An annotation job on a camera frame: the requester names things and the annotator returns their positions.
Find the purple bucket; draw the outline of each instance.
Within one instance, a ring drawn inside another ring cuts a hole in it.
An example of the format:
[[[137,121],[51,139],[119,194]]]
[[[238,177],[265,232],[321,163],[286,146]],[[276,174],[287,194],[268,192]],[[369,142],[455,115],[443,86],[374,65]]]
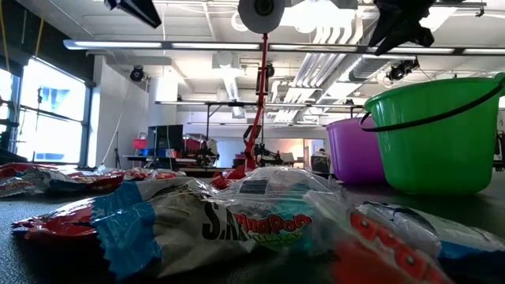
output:
[[[350,184],[384,183],[386,177],[376,134],[361,130],[359,121],[360,118],[350,118],[326,127],[334,174]],[[373,120],[368,118],[364,126],[372,128]]]

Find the blue stripe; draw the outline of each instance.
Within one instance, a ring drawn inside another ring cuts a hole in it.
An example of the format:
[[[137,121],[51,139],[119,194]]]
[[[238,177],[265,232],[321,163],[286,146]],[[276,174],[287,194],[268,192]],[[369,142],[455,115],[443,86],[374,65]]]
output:
[[[101,219],[119,209],[143,202],[136,182],[123,182],[119,189],[107,196],[96,197],[93,202],[93,220]]]
[[[154,209],[142,201],[134,182],[123,183],[114,193],[95,199],[92,225],[110,262],[109,270],[118,280],[143,270],[153,259],[161,259],[154,223]]]
[[[466,245],[455,244],[450,241],[441,241],[442,249],[437,258],[459,259],[471,253],[483,253],[484,251],[478,248],[471,248]]]

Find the black bucket handle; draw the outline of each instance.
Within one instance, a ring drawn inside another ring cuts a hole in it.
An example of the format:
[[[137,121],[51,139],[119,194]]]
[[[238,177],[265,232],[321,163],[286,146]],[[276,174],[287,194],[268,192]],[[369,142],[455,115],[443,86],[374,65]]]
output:
[[[425,124],[432,123],[435,121],[441,121],[445,118],[453,117],[457,114],[464,113],[467,110],[471,110],[474,107],[479,106],[480,104],[482,104],[485,101],[489,100],[490,98],[494,97],[503,88],[505,88],[505,79],[501,80],[499,82],[499,85],[496,88],[492,89],[489,93],[481,96],[479,99],[476,99],[470,103],[467,103],[464,106],[458,107],[453,110],[449,110],[448,112],[443,113],[443,114],[434,115],[430,118],[422,118],[422,119],[419,119],[416,121],[403,122],[403,123],[399,123],[397,125],[380,126],[380,127],[375,127],[375,128],[371,128],[371,129],[363,128],[363,123],[365,122],[365,119],[370,115],[370,113],[367,112],[365,114],[365,116],[360,120],[360,127],[363,131],[378,133],[378,132],[384,132],[384,131],[406,129],[406,128],[410,128],[410,127],[414,127],[414,126],[425,125]]]

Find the red metal stand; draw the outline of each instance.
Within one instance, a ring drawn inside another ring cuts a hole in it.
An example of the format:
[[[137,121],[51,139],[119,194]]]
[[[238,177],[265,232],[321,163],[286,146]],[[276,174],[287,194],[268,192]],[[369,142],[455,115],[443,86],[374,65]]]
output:
[[[258,97],[258,111],[256,112],[256,117],[254,118],[254,124],[252,125],[252,131],[250,133],[249,142],[245,147],[245,168],[247,170],[256,169],[256,158],[254,155],[254,145],[256,143],[256,129],[260,123],[260,118],[263,117],[264,111],[264,89],[265,81],[267,79],[267,49],[268,49],[268,34],[263,34],[263,57],[261,59],[261,75],[260,75],[260,95]]]

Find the black tabletop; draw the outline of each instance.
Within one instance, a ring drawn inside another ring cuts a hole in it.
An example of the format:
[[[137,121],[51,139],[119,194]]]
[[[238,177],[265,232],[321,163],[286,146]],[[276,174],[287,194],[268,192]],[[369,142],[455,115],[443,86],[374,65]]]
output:
[[[387,186],[344,185],[355,203],[370,200],[406,205],[467,226],[476,226],[505,237],[505,174],[473,196],[411,196]],[[114,282],[96,241],[37,245],[14,237],[11,222],[50,212],[85,196],[16,196],[0,200],[0,283],[102,283]],[[217,263],[195,271],[149,282],[170,283],[314,283],[317,267],[260,250],[229,263]]]

